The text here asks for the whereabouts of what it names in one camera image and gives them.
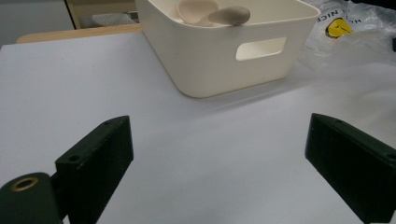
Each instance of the black bracket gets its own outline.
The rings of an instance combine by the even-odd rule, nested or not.
[[[396,150],[341,121],[313,114],[306,158],[363,223],[389,223],[396,208]]]
[[[134,159],[128,116],[103,122],[56,160],[53,176],[23,175],[0,189],[0,223],[92,224]]]
[[[364,3],[364,4],[370,4],[373,6],[378,6],[378,7],[386,7],[389,9],[396,9],[396,6],[392,4],[391,1],[387,0],[352,0],[353,3]]]

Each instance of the wooden table edge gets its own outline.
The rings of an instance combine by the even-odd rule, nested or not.
[[[97,35],[115,35],[115,34],[134,33],[134,32],[142,32],[142,27],[140,26],[140,24],[127,24],[127,25],[97,27],[97,28],[89,28],[89,29],[29,34],[29,35],[23,35],[20,38],[18,38],[16,43],[17,44],[34,43],[34,42],[43,42],[43,41],[51,41],[51,40],[73,39],[73,38],[81,38],[81,37],[97,36]]]

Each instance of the plastic bag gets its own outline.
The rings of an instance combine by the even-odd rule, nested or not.
[[[396,11],[344,0],[303,0],[320,9],[298,61],[314,70],[328,66],[396,63]]]

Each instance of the white tabletop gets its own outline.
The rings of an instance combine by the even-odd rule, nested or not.
[[[336,117],[396,147],[395,69],[295,64],[279,81],[193,99],[142,34],[3,46],[0,185],[52,175],[89,131],[129,115],[134,161],[98,223],[361,223],[304,158],[309,120]]]

